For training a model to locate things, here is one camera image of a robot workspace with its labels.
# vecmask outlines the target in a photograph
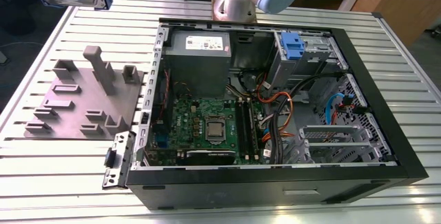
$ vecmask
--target metal bracket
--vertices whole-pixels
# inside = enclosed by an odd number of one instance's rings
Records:
[[[136,134],[126,131],[115,135],[114,145],[106,155],[106,174],[103,189],[127,189],[126,180],[131,167],[131,152],[134,149]]]

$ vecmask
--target aluminum profile table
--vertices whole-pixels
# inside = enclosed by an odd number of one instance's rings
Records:
[[[211,4],[115,0],[110,11],[68,8],[0,116],[0,220],[66,223],[434,223],[441,220],[441,94],[382,19],[370,13],[290,8],[259,23],[346,29],[429,178],[352,203],[150,211],[130,190],[102,191],[111,141],[33,140],[24,125],[43,101],[58,59],[99,45],[112,67],[148,72],[159,17],[211,19]],[[134,127],[139,111],[135,113]]]

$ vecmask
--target floor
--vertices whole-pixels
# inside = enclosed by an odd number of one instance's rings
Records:
[[[409,51],[436,86],[441,89],[441,36],[432,38],[429,32],[422,33]]]
[[[0,65],[0,112],[20,84],[64,9],[44,7],[42,3],[35,3],[29,6],[29,11],[36,22],[36,29],[31,34],[12,36],[0,28],[0,52],[8,58],[8,63]],[[429,33],[424,33],[409,50],[434,84],[441,88],[441,74],[438,73],[441,71],[441,37],[433,39]]]

